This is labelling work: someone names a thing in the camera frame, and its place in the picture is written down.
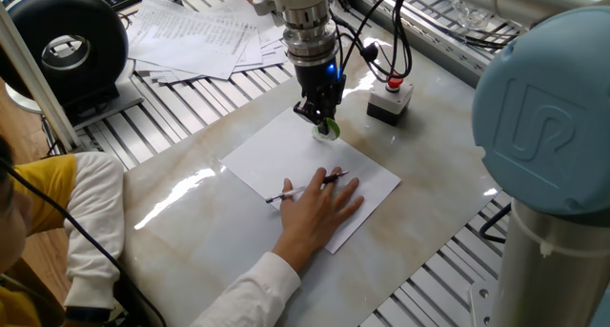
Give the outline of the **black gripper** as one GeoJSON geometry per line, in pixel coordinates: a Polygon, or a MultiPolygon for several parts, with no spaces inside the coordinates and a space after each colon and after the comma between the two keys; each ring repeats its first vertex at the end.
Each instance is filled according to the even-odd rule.
{"type": "Polygon", "coordinates": [[[336,61],[311,67],[296,66],[295,73],[305,101],[297,102],[293,112],[313,125],[322,123],[321,133],[333,136],[336,107],[342,99],[346,76],[340,73],[336,61]]]}

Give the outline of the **person's right hand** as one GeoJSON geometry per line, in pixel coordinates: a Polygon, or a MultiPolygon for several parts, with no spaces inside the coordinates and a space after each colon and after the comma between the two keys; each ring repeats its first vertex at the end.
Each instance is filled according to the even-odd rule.
{"type": "Polygon", "coordinates": [[[360,184],[358,178],[336,194],[336,183],[323,183],[326,176],[326,170],[318,168],[297,201],[286,198],[280,204],[282,234],[272,252],[296,272],[329,242],[364,201],[363,196],[352,198],[360,184]]]}

